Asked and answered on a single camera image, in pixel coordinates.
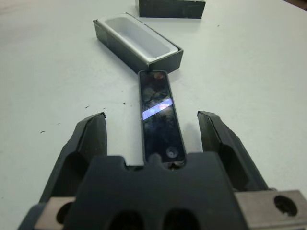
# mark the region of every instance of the open box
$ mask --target open box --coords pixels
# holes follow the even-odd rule
[[[128,13],[94,20],[99,41],[132,70],[179,68],[183,49]]]

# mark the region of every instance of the bolt hole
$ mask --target bolt hole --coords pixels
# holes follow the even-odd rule
[[[276,196],[274,198],[274,204],[281,213],[288,215],[289,217],[297,215],[297,207],[295,203],[283,195]]]
[[[59,223],[59,224],[64,224],[64,221],[65,221],[65,219],[66,219],[66,216],[67,216],[67,214],[68,214],[68,212],[69,212],[69,209],[71,208],[71,205],[73,204],[73,202],[69,202],[69,203],[67,203],[67,204],[64,204],[61,208],[60,208],[60,210],[59,210],[59,212],[58,212],[58,214],[57,214],[57,222]]]

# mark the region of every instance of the smartphone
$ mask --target smartphone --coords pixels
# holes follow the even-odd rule
[[[139,86],[144,161],[158,154],[162,163],[184,164],[186,152],[167,73],[140,71]]]

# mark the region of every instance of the black box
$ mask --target black box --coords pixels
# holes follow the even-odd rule
[[[128,13],[94,20],[94,25],[99,41],[136,73],[170,73],[180,66],[183,49]]]
[[[201,18],[204,0],[136,0],[140,17]]]

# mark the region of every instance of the table surface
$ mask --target table surface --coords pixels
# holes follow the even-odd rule
[[[142,164],[137,75],[92,22],[123,12],[137,16],[134,0],[0,0],[2,230],[38,202],[85,117],[104,111],[108,154]],[[307,12],[282,0],[207,0],[201,20],[141,20],[185,50],[169,79],[187,152],[202,151],[197,111],[216,113],[270,187],[307,196]]]

